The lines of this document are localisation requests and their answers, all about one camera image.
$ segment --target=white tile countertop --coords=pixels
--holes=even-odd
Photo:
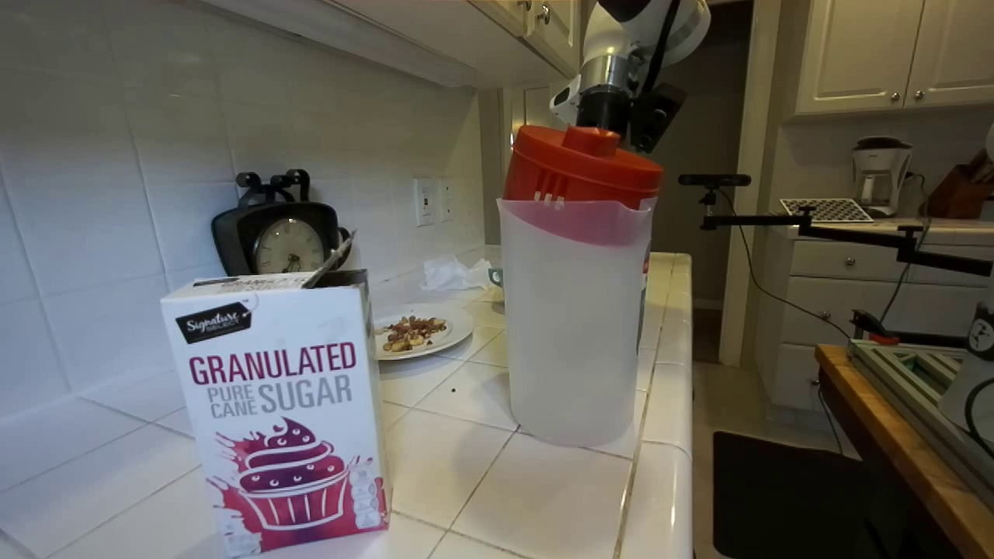
[[[505,402],[502,313],[459,292],[468,342],[383,362],[391,528],[274,556],[693,556],[689,259],[651,253],[633,428],[580,449],[528,439]],[[0,556],[216,559],[180,389],[127,375],[0,423]]]

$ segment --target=plastic pitcher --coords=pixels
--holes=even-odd
[[[631,426],[651,208],[499,199],[511,407],[551,444]]]

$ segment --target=wall outlet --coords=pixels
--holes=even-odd
[[[447,216],[447,182],[440,178],[413,180],[413,222],[431,228]]]

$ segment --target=plate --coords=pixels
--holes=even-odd
[[[404,318],[418,318],[418,321],[443,321],[447,329],[431,335],[431,344],[413,348],[413,351],[385,351],[385,326],[401,323]],[[457,310],[457,306],[409,306],[404,313],[391,313],[373,323],[375,333],[375,360],[417,360],[430,353],[440,353],[447,348],[457,348],[463,339],[473,335],[473,318]]]

